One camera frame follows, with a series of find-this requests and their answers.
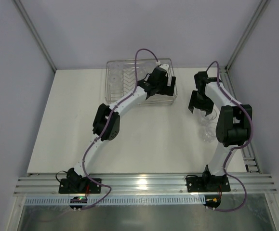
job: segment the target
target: gray wall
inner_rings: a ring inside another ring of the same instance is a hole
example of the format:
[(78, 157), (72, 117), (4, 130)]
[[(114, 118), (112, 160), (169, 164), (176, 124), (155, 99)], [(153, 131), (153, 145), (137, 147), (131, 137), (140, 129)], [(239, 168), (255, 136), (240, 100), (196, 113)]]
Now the gray wall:
[(53, 72), (10, 0), (0, 0), (0, 230), (27, 168)]
[(279, 1), (271, 1), (230, 71), (237, 97), (253, 106), (254, 143), (279, 191)]
[[(104, 67), (139, 48), (175, 66), (225, 65), (259, 0), (23, 0), (58, 69)], [(151, 57), (143, 52), (140, 57)]]

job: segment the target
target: clear plastic tray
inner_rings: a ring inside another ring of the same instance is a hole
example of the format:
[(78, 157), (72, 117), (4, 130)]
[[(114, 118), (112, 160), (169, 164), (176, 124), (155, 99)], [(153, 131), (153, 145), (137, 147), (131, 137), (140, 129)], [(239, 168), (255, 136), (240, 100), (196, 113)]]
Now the clear plastic tray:
[[(159, 59), (161, 64), (168, 64), (168, 85), (170, 85), (173, 72), (172, 61), (169, 58)], [(138, 80), (143, 79), (147, 74), (152, 73), (156, 67), (154, 59), (137, 60)], [(135, 87), (135, 67), (134, 60), (115, 60), (108, 61), (106, 64), (106, 81), (105, 81), (105, 100), (113, 103), (122, 96), (130, 92)], [(177, 97), (177, 87), (174, 88), (173, 96), (154, 95), (142, 102), (141, 104), (172, 104)]]

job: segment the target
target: white table surface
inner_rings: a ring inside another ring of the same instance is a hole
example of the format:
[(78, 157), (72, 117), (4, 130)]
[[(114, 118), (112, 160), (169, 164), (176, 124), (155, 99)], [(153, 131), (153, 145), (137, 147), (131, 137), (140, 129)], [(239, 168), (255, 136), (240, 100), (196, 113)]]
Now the white table surface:
[[(201, 126), (187, 108), (195, 90), (193, 76), (202, 70), (176, 68), (178, 97), (172, 105), (137, 106), (121, 118), (119, 135), (102, 150), (91, 172), (202, 172), (217, 145), (217, 140), (206, 143), (199, 137)], [(28, 173), (68, 170), (82, 158), (97, 108), (105, 103), (105, 74), (104, 69), (56, 72)], [(240, 150), (228, 171), (246, 171)]]

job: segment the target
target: purple cable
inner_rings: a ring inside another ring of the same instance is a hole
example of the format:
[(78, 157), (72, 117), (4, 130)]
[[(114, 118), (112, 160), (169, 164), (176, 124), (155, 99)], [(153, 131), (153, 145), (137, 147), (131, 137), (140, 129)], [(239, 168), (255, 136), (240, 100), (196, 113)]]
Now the purple cable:
[(151, 50), (149, 50), (149, 49), (146, 49), (146, 48), (141, 48), (141, 49), (139, 49), (137, 52), (136, 52), (136, 54), (135, 54), (135, 61), (134, 61), (134, 67), (135, 67), (135, 87), (134, 87), (134, 90), (133, 90), (133, 93), (132, 94), (130, 94), (129, 96), (127, 96), (127, 97), (125, 97), (123, 100), (121, 100), (120, 102), (118, 102), (117, 103), (117, 106), (119, 106), (121, 103), (123, 103), (124, 101), (126, 101), (128, 98), (130, 98), (131, 96), (133, 96), (134, 95), (134, 93), (136, 92), (136, 90), (137, 90), (137, 82), (138, 82), (138, 76), (137, 76), (137, 55), (138, 55), (138, 53), (140, 52), (140, 51), (148, 51), (148, 52), (150, 52), (153, 56), (154, 56), (154, 58), (155, 58), (155, 60), (158, 62), (159, 60), (158, 60), (158, 58), (156, 57), (156, 55), (151, 51)]
[(114, 113), (114, 110), (117, 108), (118, 106), (114, 106), (114, 108), (111, 110), (111, 112), (109, 113), (109, 116), (108, 116), (108, 119), (107, 119), (107, 122), (101, 132), (101, 134), (99, 135), (99, 137), (95, 138), (94, 141), (89, 145), (89, 147), (87, 148), (87, 150), (85, 151), (85, 154), (83, 155), (82, 157), (82, 170), (83, 172), (85, 173), (86, 177), (92, 181), (93, 183), (95, 184), (98, 184), (100, 186), (103, 186), (103, 187), (106, 187), (106, 188), (109, 188), (109, 191), (101, 198), (99, 199), (98, 201), (96, 201), (95, 203), (93, 203), (92, 205), (88, 205), (84, 208), (82, 208), (82, 210), (86, 210), (86, 209), (89, 209), (89, 208), (92, 208), (94, 206), (96, 206), (98, 203), (100, 203), (101, 201), (103, 201), (111, 192), (112, 188), (109, 186), (109, 185), (106, 185), (106, 184), (102, 184), (102, 183), (99, 183), (97, 181), (95, 181), (92, 177), (89, 176), (89, 174), (87, 173), (86, 169), (85, 169), (85, 159), (86, 159), (86, 156), (89, 152), (89, 150), (93, 147), (93, 145), (95, 144), (95, 142), (97, 142), (104, 134), (104, 132), (106, 131), (107, 127), (108, 127), (108, 124), (109, 124), (109, 121), (111, 119), (111, 116), (112, 114)]
[(226, 97), (228, 100), (230, 100), (234, 105), (236, 105), (239, 109), (241, 109), (241, 111), (242, 111), (242, 112), (245, 114), (245, 116), (247, 117), (247, 119), (248, 119), (248, 121), (249, 121), (249, 123), (250, 123), (250, 126), (251, 126), (251, 133), (250, 133), (249, 139), (248, 139), (248, 140), (246, 141), (246, 143), (243, 144), (242, 146), (240, 146), (240, 147), (235, 147), (235, 148), (230, 149), (230, 152), (228, 153), (228, 155), (227, 155), (227, 157), (226, 157), (226, 159), (225, 159), (225, 161), (224, 161), (224, 164), (223, 164), (223, 169), (224, 169), (225, 174), (228, 175), (229, 177), (234, 178), (235, 180), (237, 180), (237, 181), (241, 184), (241, 186), (242, 186), (242, 188), (243, 188), (243, 190), (244, 190), (244, 199), (243, 199), (243, 202), (242, 202), (238, 207), (236, 207), (236, 208), (233, 208), (233, 209), (220, 209), (220, 208), (216, 208), (215, 210), (216, 210), (216, 211), (219, 211), (219, 212), (233, 212), (233, 211), (236, 211), (236, 210), (242, 208), (242, 207), (245, 205), (246, 200), (247, 200), (247, 192), (246, 192), (246, 188), (245, 188), (244, 184), (242, 183), (242, 181), (240, 181), (237, 177), (234, 177), (234, 176), (230, 175), (229, 173), (227, 173), (227, 171), (226, 171), (226, 164), (227, 164), (227, 162), (228, 162), (230, 156), (232, 155), (233, 150), (238, 150), (238, 149), (245, 148), (247, 145), (250, 144), (250, 142), (251, 142), (251, 140), (252, 140), (252, 138), (253, 138), (253, 122), (252, 122), (252, 119), (251, 119), (250, 115), (246, 112), (246, 110), (245, 110), (238, 102), (236, 102), (235, 100), (233, 100), (233, 99), (224, 91), (224, 89), (221, 87), (221, 85), (220, 85), (220, 65), (219, 65), (219, 63), (218, 63), (217, 61), (213, 61), (213, 62), (208, 66), (208, 68), (207, 68), (206, 71), (208, 71), (208, 70), (210, 69), (210, 67), (211, 67), (214, 63), (215, 63), (216, 66), (217, 66), (217, 77), (216, 77), (217, 86), (219, 87), (220, 91), (225, 95), (225, 97)]

